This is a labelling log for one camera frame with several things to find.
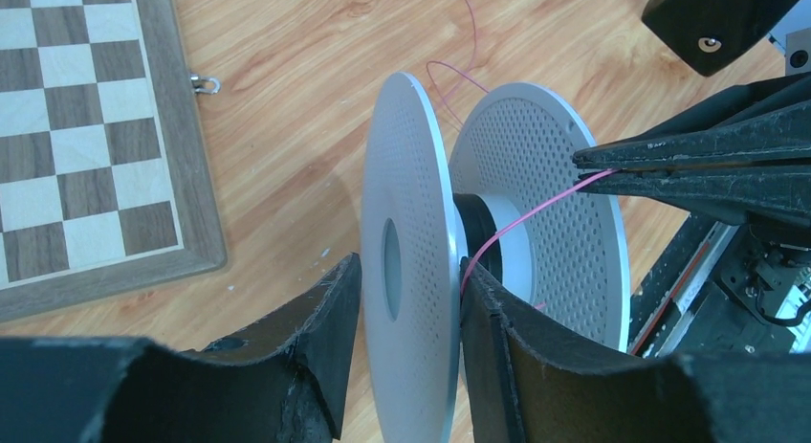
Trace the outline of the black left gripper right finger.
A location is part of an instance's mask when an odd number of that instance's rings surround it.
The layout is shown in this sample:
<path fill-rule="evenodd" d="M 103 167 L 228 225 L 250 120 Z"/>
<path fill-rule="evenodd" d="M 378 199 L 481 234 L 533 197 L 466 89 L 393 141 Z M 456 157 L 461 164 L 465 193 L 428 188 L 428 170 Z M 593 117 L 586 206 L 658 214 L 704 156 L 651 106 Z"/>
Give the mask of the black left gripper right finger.
<path fill-rule="evenodd" d="M 687 352 L 643 359 L 596 343 L 467 277 L 462 352 L 477 442 L 806 442 L 810 357 Z"/>

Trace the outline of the white perforated filament spool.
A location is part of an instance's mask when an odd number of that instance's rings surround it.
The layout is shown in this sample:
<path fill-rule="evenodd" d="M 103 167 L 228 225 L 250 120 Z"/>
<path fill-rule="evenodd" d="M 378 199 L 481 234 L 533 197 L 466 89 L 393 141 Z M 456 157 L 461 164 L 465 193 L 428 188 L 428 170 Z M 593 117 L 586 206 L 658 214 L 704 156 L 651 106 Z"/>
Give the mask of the white perforated filament spool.
<path fill-rule="evenodd" d="M 537 311 L 626 351 L 618 200 L 572 192 L 572 156 L 594 143 L 560 95 L 512 82 L 485 94 L 446 150 L 419 80 L 404 72 L 385 80 L 366 140 L 361 212 L 366 349 L 385 441 L 449 440 L 468 257 Z"/>

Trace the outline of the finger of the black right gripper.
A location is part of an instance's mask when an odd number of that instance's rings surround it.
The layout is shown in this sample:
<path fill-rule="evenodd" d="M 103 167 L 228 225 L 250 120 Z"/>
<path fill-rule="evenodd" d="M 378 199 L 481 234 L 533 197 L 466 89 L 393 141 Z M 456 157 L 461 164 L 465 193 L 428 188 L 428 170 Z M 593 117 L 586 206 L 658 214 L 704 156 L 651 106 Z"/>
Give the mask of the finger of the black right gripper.
<path fill-rule="evenodd" d="M 722 167 L 621 170 L 583 189 L 588 193 L 646 197 L 728 224 L 810 227 L 810 169 Z"/>
<path fill-rule="evenodd" d="M 648 131 L 572 156 L 581 169 L 773 163 L 810 157 L 810 75 L 735 85 Z"/>

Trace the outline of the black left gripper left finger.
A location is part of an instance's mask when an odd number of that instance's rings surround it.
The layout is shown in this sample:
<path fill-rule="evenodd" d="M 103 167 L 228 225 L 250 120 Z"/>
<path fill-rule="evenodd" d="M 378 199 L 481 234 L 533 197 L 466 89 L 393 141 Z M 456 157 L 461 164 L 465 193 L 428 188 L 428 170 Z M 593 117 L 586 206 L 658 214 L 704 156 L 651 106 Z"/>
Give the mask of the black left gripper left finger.
<path fill-rule="evenodd" d="M 350 254 L 307 292 L 201 350 L 147 337 L 5 337 L 5 442 L 330 442 L 360 311 Z"/>

